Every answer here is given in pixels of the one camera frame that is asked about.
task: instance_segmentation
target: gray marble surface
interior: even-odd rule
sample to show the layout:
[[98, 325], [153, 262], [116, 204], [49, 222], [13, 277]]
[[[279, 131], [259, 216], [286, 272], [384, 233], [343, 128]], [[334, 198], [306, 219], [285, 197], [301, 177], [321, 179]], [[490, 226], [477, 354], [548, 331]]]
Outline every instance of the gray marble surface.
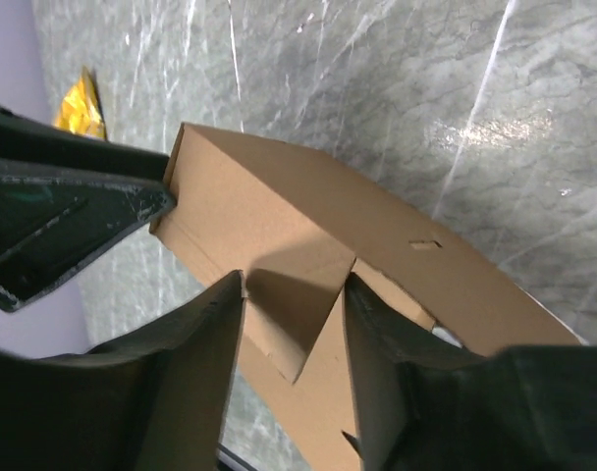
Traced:
[[[33, 0], [51, 105], [96, 72], [109, 137], [180, 121], [318, 147], [444, 223], [597, 343], [597, 0]], [[194, 296], [145, 232], [81, 276], [94, 341]], [[305, 469], [241, 377], [225, 442]]]

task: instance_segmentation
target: marble floor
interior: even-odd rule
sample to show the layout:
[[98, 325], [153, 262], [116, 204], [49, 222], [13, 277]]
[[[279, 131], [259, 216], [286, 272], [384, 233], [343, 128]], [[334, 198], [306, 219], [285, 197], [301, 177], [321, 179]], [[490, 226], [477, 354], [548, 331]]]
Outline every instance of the marble floor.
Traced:
[[[325, 149], [597, 343], [597, 0], [33, 7], [53, 109], [87, 64], [113, 141], [168, 151], [190, 121]], [[80, 284], [93, 341], [200, 290], [146, 232]], [[307, 469], [239, 376], [224, 441], [262, 470]]]

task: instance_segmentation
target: brown cardboard box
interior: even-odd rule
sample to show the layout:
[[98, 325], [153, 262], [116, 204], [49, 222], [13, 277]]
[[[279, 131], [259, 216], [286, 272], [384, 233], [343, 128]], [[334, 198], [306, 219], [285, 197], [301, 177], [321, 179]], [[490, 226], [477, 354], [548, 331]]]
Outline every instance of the brown cardboard box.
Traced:
[[393, 308], [482, 355], [578, 344], [457, 235], [324, 152], [183, 125], [166, 173], [178, 207], [153, 232], [209, 285], [245, 272], [239, 364], [316, 471], [360, 469], [341, 289], [350, 271]]

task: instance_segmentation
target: yellow snack package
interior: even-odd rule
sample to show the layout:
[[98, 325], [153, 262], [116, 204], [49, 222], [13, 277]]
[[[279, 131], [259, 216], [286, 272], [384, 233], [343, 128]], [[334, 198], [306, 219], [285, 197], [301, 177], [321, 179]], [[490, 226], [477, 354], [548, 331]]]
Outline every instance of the yellow snack package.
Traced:
[[74, 134], [106, 138], [104, 121], [98, 110], [95, 87], [86, 67], [82, 68], [81, 79], [65, 95], [54, 120], [54, 126]]

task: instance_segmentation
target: gold foil packet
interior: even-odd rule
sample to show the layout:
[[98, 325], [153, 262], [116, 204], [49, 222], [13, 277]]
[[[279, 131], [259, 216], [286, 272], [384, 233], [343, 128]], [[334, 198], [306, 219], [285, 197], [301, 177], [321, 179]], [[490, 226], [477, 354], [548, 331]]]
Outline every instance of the gold foil packet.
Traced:
[[65, 95], [54, 120], [54, 126], [74, 134], [106, 138], [106, 129], [98, 109], [95, 87], [86, 67], [82, 68], [81, 79]]

